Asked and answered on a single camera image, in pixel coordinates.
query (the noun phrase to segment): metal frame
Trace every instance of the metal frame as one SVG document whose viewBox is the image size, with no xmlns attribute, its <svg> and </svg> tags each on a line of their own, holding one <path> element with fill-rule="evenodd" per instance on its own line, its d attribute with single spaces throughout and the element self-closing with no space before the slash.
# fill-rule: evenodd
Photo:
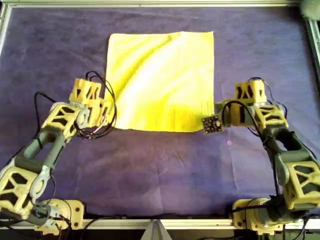
<svg viewBox="0 0 320 240">
<path fill-rule="evenodd" d="M 305 20 L 306 32 L 309 38 L 313 65 L 316 74 L 316 84 L 320 92 L 320 31 L 317 21 Z"/>
<path fill-rule="evenodd" d="M 142 8 L 142 7 L 289 7 L 297 6 L 299 0 L 4 0 L 0 12 L 0 56 L 5 43 L 11 12 L 14 8 Z M 313 20 L 305 20 L 320 89 L 320 32 Z M 83 221 L 83 227 L 91 219 Z M 94 222 L 88 229 L 139 230 L 146 229 L 150 219 L 107 219 Z M 167 230 L 235 230 L 231 219 L 162 219 Z M 288 230 L 298 230 L 303 222 L 290 223 Z M 27 222 L 14 225 L 15 229 L 33 229 Z M 320 219 L 311 219 L 306 229 L 320 230 Z"/>
<path fill-rule="evenodd" d="M 83 220 L 83 229 L 92 219 Z M 151 219 L 106 219 L 97 220 L 91 224 L 90 230 L 144 230 Z M 236 230 L 232 219 L 161 219 L 166 230 Z M 286 230 L 300 230 L 304 222 L 289 223 L 285 225 Z M 12 226 L 17 230 L 33 230 L 34 225 L 28 222 L 20 222 Z M 310 219 L 305 227 L 307 230 L 320 230 L 320 219 Z"/>
</svg>

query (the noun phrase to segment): purple surface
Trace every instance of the purple surface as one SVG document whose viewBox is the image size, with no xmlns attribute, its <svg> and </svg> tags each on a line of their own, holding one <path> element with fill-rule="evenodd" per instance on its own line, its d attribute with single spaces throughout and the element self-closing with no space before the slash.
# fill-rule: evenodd
<svg viewBox="0 0 320 240">
<path fill-rule="evenodd" d="M 216 102 L 233 98 L 235 83 L 265 78 L 291 129 L 319 155 L 318 92 L 297 9 L 14 9 L 0 59 L 0 163 L 34 135 L 36 91 L 68 101 L 75 78 L 105 71 L 110 34 L 178 31 L 214 31 Z M 50 103 L 39 105 L 43 120 Z M 73 139 L 54 176 L 56 197 L 100 215 L 223 214 L 239 198 L 275 193 L 267 154 L 245 128 Z"/>
</svg>

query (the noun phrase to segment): yellow towel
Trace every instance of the yellow towel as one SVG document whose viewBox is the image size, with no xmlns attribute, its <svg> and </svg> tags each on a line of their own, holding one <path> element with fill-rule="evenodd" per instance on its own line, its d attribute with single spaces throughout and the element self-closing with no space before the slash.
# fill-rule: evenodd
<svg viewBox="0 0 320 240">
<path fill-rule="evenodd" d="M 213 32 L 112 34 L 106 79 L 118 129 L 194 132 L 214 113 Z"/>
</svg>

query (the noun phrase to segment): cloth fold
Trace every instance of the cloth fold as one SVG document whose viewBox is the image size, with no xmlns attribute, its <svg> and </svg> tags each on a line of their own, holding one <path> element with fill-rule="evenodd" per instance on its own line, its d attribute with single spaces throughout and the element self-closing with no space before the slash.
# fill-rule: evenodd
<svg viewBox="0 0 320 240">
<path fill-rule="evenodd" d="M 110 36 L 118 129 L 195 132 L 214 113 L 213 32 Z"/>
</svg>

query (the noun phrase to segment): black cable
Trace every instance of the black cable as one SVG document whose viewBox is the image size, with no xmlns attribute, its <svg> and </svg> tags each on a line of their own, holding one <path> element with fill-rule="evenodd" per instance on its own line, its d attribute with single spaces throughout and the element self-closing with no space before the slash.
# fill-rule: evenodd
<svg viewBox="0 0 320 240">
<path fill-rule="evenodd" d="M 233 209 L 231 213 L 236 213 L 240 212 L 243 210 L 250 210 L 250 209 L 265 209 L 267 206 L 266 205 L 256 205 L 256 206 L 244 206 L 244 207 L 237 207 L 236 209 Z"/>
<path fill-rule="evenodd" d="M 251 206 L 249 206 L 249 204 L 252 203 L 254 200 L 256 200 L 256 198 L 251 199 L 251 200 L 246 204 L 246 206 L 245 206 L 246 208 L 244 209 L 245 230 L 246 230 L 246 233 L 248 234 L 248 236 L 249 236 L 250 239 L 253 239 L 253 238 L 251 237 L 250 232 L 249 232 L 249 230 L 248 230 L 247 209 L 249 209 L 249 207 L 251 207 Z"/>
<path fill-rule="evenodd" d="M 222 109 L 222 123 L 224 124 L 225 123 L 225 110 L 227 109 L 227 107 L 231 106 L 231 104 L 238 104 L 240 105 L 241 107 L 243 107 L 249 114 L 251 120 L 252 120 L 252 123 L 254 125 L 254 128 L 256 130 L 256 133 L 258 135 L 258 137 L 261 139 L 262 141 L 262 144 L 263 144 L 263 147 L 266 149 L 268 148 L 267 145 L 265 145 L 265 139 L 262 135 L 262 133 L 260 132 L 259 130 L 259 126 L 258 126 L 258 123 L 256 121 L 256 119 L 254 118 L 254 116 L 252 115 L 252 113 L 250 112 L 250 110 L 248 109 L 248 106 L 245 105 L 244 103 L 242 103 L 241 101 L 238 101 L 238 100 L 230 100 L 228 101 L 224 106 L 223 106 L 223 109 Z M 279 184 L 278 184 L 278 179 L 277 179 L 277 173 L 276 173 L 276 168 L 275 168 L 275 159 L 272 158 L 272 170 L 273 170 L 273 180 L 274 180 L 274 187 L 275 187 L 275 192 L 276 192 L 276 195 L 278 196 L 280 194 L 280 189 L 279 189 Z"/>
<path fill-rule="evenodd" d="M 110 123 L 108 123 L 106 126 L 104 126 L 104 129 L 102 131 L 100 131 L 100 129 L 99 129 L 100 132 L 98 131 L 98 132 L 94 133 L 94 131 L 89 131 L 89 130 L 86 130 L 86 129 L 79 129 L 80 137 L 83 138 L 83 139 L 86 139 L 86 140 L 88 140 L 90 142 L 92 140 L 102 138 L 102 137 L 106 136 L 107 134 L 109 134 L 114 129 L 114 127 L 116 125 L 117 115 L 118 115 L 117 104 L 116 104 L 116 96 L 115 96 L 115 92 L 114 92 L 111 84 L 105 78 L 103 78 L 101 75 L 99 75 L 99 73 L 97 73 L 96 71 L 88 71 L 85 74 L 85 79 L 90 81 L 90 82 L 94 78 L 99 78 L 99 80 L 104 85 L 105 89 L 111 95 L 112 100 L 113 100 L 114 113 L 113 113 L 113 116 L 112 116 L 112 119 L 111 119 Z"/>
<path fill-rule="evenodd" d="M 256 137 L 259 137 L 259 135 L 258 135 L 256 132 L 254 132 L 253 128 L 247 127 L 247 129 L 248 129 L 253 135 L 255 135 Z"/>
<path fill-rule="evenodd" d="M 40 129 L 41 129 L 41 125 L 40 125 L 40 117 L 39 117 L 39 111 L 38 111 L 38 103 L 37 103 L 37 96 L 43 96 L 44 98 L 48 99 L 49 101 L 56 103 L 57 101 L 54 100 L 53 98 L 49 97 L 48 95 L 46 95 L 43 92 L 37 91 L 34 94 L 33 97 L 33 101 L 34 101 L 34 108 L 35 108 L 35 117 L 36 117 L 36 133 L 34 135 L 34 138 L 37 136 L 37 134 L 39 133 Z"/>
<path fill-rule="evenodd" d="M 284 108 L 284 117 L 287 119 L 288 109 L 287 109 L 286 105 L 284 105 L 283 103 L 275 100 L 275 98 L 274 98 L 274 96 L 273 96 L 273 94 L 272 94 L 272 91 L 271 91 L 271 87 L 269 86 L 269 84 L 268 84 L 264 79 L 262 79 L 261 77 L 251 77 L 251 78 L 248 80 L 248 82 L 249 82 L 249 81 L 254 81 L 254 80 L 261 80 L 261 81 L 263 81 L 264 85 L 266 85 L 266 87 L 267 87 L 268 90 L 269 90 L 269 94 L 270 94 L 270 97 L 271 97 L 272 101 L 274 101 L 275 103 L 281 105 L 281 106 Z"/>
<path fill-rule="evenodd" d="M 258 123 L 257 123 L 256 119 L 254 118 L 254 116 L 252 115 L 252 113 L 250 112 L 250 110 L 248 109 L 248 106 L 245 105 L 244 103 L 242 103 L 241 101 L 238 101 L 238 100 L 230 100 L 230 101 L 228 101 L 228 102 L 223 106 L 223 109 L 222 109 L 222 112 L 221 112 L 221 114 L 222 114 L 222 123 L 223 123 L 223 124 L 225 123 L 225 114 L 224 114 L 224 113 L 225 113 L 225 110 L 226 110 L 227 107 L 231 106 L 231 104 L 238 104 L 238 105 L 240 105 L 241 107 L 243 107 L 243 108 L 249 113 L 249 116 L 250 116 L 250 118 L 251 118 L 251 120 L 252 120 L 252 123 L 253 123 L 253 125 L 254 125 L 254 128 L 255 128 L 258 136 L 262 139 L 263 136 L 262 136 L 262 133 L 261 133 L 260 130 L 259 130 Z"/>
<path fill-rule="evenodd" d="M 100 217 L 100 218 L 91 220 L 91 221 L 83 228 L 79 240 L 82 240 L 82 239 L 83 239 L 83 237 L 84 237 L 84 235 L 85 235 L 85 232 L 86 232 L 86 230 L 90 227 L 90 225 L 94 224 L 95 222 L 97 222 L 97 221 L 99 221 L 99 220 L 106 220 L 106 219 L 110 219 L 110 218 L 111 218 L 111 217 L 109 217 L 109 216 L 105 216 L 105 217 Z"/>
<path fill-rule="evenodd" d="M 307 218 L 305 218 L 303 220 L 303 226 L 302 226 L 302 229 L 301 231 L 299 232 L 298 236 L 296 236 L 293 240 L 298 240 L 302 235 L 303 235 L 303 238 L 305 238 L 305 234 L 306 234 L 306 226 L 307 226 L 307 223 L 309 221 L 311 217 L 308 216 Z"/>
<path fill-rule="evenodd" d="M 51 195 L 51 197 L 44 203 L 44 204 L 42 204 L 42 202 L 41 202 L 41 205 L 39 205 L 39 207 L 44 207 L 44 206 L 46 206 L 46 205 L 48 205 L 50 202 L 51 202 L 51 200 L 55 197 L 55 195 L 56 195 L 56 190 L 57 190 L 57 182 L 56 182 L 56 180 L 55 180 L 55 177 L 51 174 L 50 175 L 50 179 L 52 180 L 52 182 L 53 182 L 53 192 L 52 192 L 52 195 Z"/>
<path fill-rule="evenodd" d="M 282 227 L 282 240 L 286 240 L 286 225 L 283 224 Z"/>
</svg>

